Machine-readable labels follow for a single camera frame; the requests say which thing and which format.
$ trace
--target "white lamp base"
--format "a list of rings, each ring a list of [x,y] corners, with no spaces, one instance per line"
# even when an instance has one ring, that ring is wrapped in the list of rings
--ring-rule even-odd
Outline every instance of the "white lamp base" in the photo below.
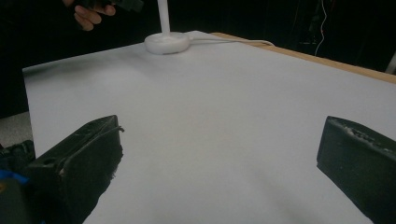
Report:
[[[186,34],[171,32],[170,35],[149,35],[145,39],[148,52],[153,54],[172,54],[186,50],[190,46],[190,38]]]

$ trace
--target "hand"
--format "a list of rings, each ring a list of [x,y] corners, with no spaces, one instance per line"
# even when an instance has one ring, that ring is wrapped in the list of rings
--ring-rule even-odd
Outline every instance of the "hand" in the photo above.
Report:
[[[63,2],[66,7],[70,7],[74,0],[63,0]],[[90,9],[82,6],[76,6],[74,17],[81,25],[82,30],[91,31],[95,24],[99,24],[102,21],[100,14],[114,16],[116,14],[116,9],[111,5],[102,7],[99,4]]]

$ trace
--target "table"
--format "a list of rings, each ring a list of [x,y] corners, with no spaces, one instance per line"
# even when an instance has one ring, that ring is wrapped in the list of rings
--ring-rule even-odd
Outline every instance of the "table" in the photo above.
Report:
[[[138,44],[24,73],[38,155],[107,115],[126,131],[85,223],[371,223],[316,156],[327,116],[396,139],[392,83],[240,43]]]

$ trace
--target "finger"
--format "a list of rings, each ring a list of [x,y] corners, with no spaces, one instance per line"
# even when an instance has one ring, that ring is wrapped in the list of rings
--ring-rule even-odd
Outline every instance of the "finger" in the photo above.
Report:
[[[102,21],[102,18],[99,16],[97,12],[88,10],[85,7],[76,6],[75,11],[80,17],[89,20],[93,24],[99,24]]]
[[[106,5],[105,7],[102,7],[101,5],[95,5],[93,10],[107,16],[114,16],[116,14],[116,9],[112,5]]]
[[[107,5],[105,6],[105,13],[107,16],[114,16],[116,14],[116,9],[111,5]]]
[[[91,31],[93,30],[93,24],[87,19],[82,18],[77,13],[74,14],[76,21],[81,25],[82,30]]]

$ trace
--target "cable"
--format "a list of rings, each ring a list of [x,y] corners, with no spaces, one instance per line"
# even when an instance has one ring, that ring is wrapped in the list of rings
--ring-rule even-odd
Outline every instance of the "cable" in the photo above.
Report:
[[[326,13],[326,9],[324,8],[324,3],[323,3],[323,1],[324,1],[324,0],[321,0],[322,9],[323,9],[323,13],[324,13],[324,19],[323,19],[322,24],[320,25],[320,33],[322,34],[322,40],[320,41],[320,43],[319,43],[318,46],[317,46],[317,49],[315,50],[315,56],[317,56],[318,50],[319,50],[319,48],[320,48],[320,45],[321,45],[321,44],[323,43],[323,41],[324,41],[323,25],[324,25],[324,22],[325,22],[326,19],[327,19],[327,13]]]
[[[201,38],[201,37],[190,37],[190,41],[219,41],[219,42],[239,42],[239,43],[260,43],[266,44],[269,46],[274,46],[273,43],[266,40],[239,40],[239,39],[230,39],[230,38]]]

